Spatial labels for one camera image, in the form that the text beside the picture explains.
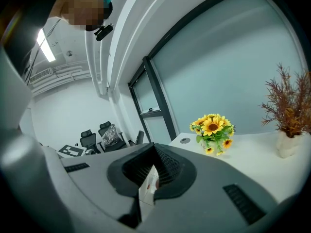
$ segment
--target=round hole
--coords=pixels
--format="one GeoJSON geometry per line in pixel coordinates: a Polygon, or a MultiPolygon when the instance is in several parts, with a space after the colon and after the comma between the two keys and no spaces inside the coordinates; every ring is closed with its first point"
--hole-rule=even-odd
{"type": "Polygon", "coordinates": [[[182,138],[181,140],[180,140],[180,143],[182,143],[182,144],[186,144],[186,143],[189,143],[190,142],[190,139],[189,138],[182,138]]]}

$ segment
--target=white table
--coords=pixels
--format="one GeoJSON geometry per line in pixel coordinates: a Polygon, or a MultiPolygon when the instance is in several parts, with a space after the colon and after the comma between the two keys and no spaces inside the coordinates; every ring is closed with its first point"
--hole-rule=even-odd
{"type": "MultiPolygon", "coordinates": [[[[277,132],[234,135],[232,146],[217,156],[263,186],[278,203],[298,193],[311,170],[311,136],[306,134],[295,155],[283,159],[276,151],[277,132]]],[[[170,146],[205,155],[196,135],[181,133],[170,146]],[[190,142],[180,143],[183,138],[190,142]]]]}

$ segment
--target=flower bouquet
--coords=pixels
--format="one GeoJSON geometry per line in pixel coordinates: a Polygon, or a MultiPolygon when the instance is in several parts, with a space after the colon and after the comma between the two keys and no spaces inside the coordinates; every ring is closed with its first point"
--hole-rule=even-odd
{"type": "Polygon", "coordinates": [[[218,156],[224,153],[223,148],[228,149],[231,146],[232,139],[229,137],[234,135],[235,127],[225,116],[209,114],[190,124],[190,130],[198,134],[198,143],[202,140],[206,143],[206,147],[203,147],[206,154],[214,152],[214,147],[211,146],[213,143],[218,150],[218,156]]]}

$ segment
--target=black window frame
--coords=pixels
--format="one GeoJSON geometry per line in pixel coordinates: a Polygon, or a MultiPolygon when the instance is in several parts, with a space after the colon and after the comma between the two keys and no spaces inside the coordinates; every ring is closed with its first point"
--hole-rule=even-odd
{"type": "Polygon", "coordinates": [[[167,130],[169,132],[170,138],[173,141],[177,137],[175,127],[174,127],[174,124],[172,121],[172,117],[171,117],[171,114],[169,111],[169,107],[166,103],[165,96],[164,96],[163,91],[161,89],[161,85],[160,85],[159,80],[156,76],[156,72],[153,69],[153,66],[152,66],[150,59],[148,57],[143,58],[142,64],[140,65],[140,67],[138,68],[136,73],[134,74],[130,83],[128,83],[128,87],[130,89],[131,96],[132,96],[132,99],[134,101],[139,119],[141,121],[141,124],[144,128],[144,131],[146,133],[146,136],[147,136],[149,142],[151,143],[152,141],[151,141],[151,138],[150,138],[149,132],[147,130],[147,126],[146,126],[144,119],[150,118],[150,117],[163,117],[165,125],[167,127],[167,130]],[[147,77],[150,81],[152,90],[155,94],[156,101],[159,105],[159,110],[142,113],[140,106],[139,106],[138,99],[137,99],[136,94],[134,92],[134,86],[135,86],[136,82],[139,80],[139,78],[142,76],[142,74],[145,72],[147,73],[147,77]]]}

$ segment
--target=plastic bag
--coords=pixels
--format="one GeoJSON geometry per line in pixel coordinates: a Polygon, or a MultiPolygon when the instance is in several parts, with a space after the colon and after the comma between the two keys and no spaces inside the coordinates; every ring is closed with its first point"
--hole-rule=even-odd
{"type": "Polygon", "coordinates": [[[105,147],[113,146],[118,142],[119,137],[114,124],[110,125],[108,130],[103,134],[102,139],[105,147]]]}

